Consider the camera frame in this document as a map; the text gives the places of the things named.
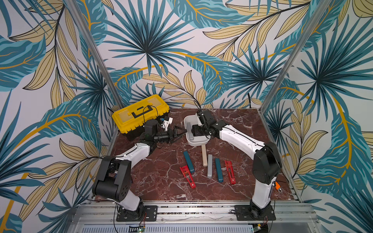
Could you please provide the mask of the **white plastic storage box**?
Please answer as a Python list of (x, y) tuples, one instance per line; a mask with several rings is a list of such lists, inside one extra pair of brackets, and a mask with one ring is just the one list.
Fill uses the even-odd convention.
[[(186, 116), (184, 118), (184, 127), (185, 129), (187, 129), (187, 123), (190, 122), (191, 125), (198, 125), (198, 126), (201, 126), (202, 123), (200, 122), (197, 114), (194, 114), (194, 115), (189, 115), (189, 116)], [(188, 138), (188, 135), (187, 135), (187, 132), (186, 132), (186, 139), (187, 139), (187, 142), (190, 146), (201, 146), (201, 145), (206, 145), (208, 142), (209, 142), (209, 138), (207, 136), (193, 136), (194, 139), (193, 140), (190, 140)]]

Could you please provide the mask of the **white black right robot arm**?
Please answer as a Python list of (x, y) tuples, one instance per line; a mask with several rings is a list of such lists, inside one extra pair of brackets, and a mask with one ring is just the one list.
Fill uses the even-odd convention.
[(218, 138), (240, 149), (253, 160), (252, 173), (255, 177), (254, 194), (250, 201), (251, 215), (258, 219), (271, 209), (271, 193), (278, 174), (282, 170), (277, 146), (264, 143), (237, 130), (221, 120), (211, 125), (187, 125), (187, 132), (193, 136)]

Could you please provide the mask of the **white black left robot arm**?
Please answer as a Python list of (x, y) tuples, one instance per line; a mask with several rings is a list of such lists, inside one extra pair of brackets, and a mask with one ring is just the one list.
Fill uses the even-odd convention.
[(146, 126), (144, 136), (132, 148), (118, 156), (104, 157), (92, 187), (93, 195), (115, 202), (126, 211), (139, 210), (141, 199), (130, 190), (131, 169), (151, 155), (158, 143), (172, 144), (186, 132), (178, 126), (163, 132)]

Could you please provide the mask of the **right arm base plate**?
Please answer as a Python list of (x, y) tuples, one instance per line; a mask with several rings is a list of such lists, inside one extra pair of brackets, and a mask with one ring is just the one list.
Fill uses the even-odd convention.
[(234, 212), (237, 221), (272, 221), (276, 220), (275, 212), (271, 204), (263, 209), (255, 205), (235, 205)]

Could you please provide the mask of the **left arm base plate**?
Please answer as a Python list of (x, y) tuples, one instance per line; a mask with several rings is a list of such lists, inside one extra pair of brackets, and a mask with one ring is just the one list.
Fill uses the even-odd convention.
[(136, 211), (125, 210), (122, 207), (117, 208), (116, 221), (118, 222), (155, 222), (157, 219), (157, 205), (140, 205)]

